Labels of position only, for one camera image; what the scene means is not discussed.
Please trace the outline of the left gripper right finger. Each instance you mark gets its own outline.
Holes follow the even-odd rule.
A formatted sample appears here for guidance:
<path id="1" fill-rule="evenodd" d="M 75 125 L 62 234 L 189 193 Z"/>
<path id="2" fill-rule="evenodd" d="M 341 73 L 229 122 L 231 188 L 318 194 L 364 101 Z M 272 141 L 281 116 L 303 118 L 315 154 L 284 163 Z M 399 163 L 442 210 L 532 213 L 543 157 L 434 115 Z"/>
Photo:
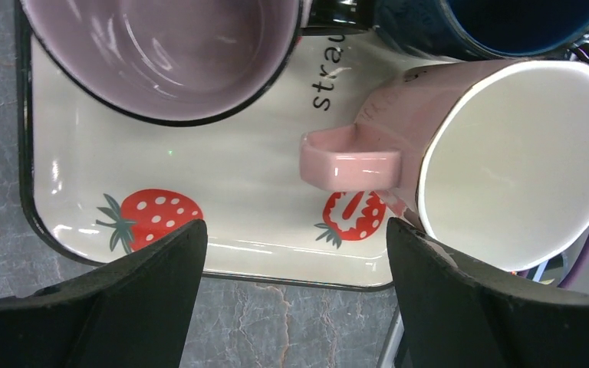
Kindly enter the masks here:
<path id="1" fill-rule="evenodd" d="M 514 276 L 387 225 L 390 270 L 416 367 L 589 367 L 589 294 Z"/>

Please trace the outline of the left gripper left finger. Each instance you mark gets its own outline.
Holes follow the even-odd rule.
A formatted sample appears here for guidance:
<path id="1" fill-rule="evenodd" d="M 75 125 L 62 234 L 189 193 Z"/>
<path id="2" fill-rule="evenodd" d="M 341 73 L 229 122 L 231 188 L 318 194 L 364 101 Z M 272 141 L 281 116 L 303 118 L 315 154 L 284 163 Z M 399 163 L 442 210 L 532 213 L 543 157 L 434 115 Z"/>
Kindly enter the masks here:
<path id="1" fill-rule="evenodd" d="M 27 297 L 0 299 L 0 367 L 177 367 L 207 249 L 194 220 Z"/>

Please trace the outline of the pale pink mug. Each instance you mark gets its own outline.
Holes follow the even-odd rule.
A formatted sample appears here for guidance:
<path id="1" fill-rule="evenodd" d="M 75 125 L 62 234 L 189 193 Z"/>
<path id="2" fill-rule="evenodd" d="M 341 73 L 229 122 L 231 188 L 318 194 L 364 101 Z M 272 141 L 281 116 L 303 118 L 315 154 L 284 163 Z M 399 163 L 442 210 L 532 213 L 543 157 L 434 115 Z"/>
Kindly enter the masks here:
<path id="1" fill-rule="evenodd" d="M 430 238 L 505 271 L 532 268 L 589 227 L 589 65 L 409 69 L 352 124 L 303 135 L 300 175 L 390 194 Z"/>

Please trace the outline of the purple mug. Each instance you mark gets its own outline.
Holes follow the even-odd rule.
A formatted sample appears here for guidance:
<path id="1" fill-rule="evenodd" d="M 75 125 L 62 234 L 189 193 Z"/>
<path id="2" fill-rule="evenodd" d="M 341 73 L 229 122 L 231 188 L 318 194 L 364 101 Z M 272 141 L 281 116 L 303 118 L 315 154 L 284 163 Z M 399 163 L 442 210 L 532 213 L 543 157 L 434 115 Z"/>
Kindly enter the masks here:
<path id="1" fill-rule="evenodd" d="M 172 127 L 223 120 L 285 69 L 299 1 L 23 1 L 52 60 L 130 117 Z"/>

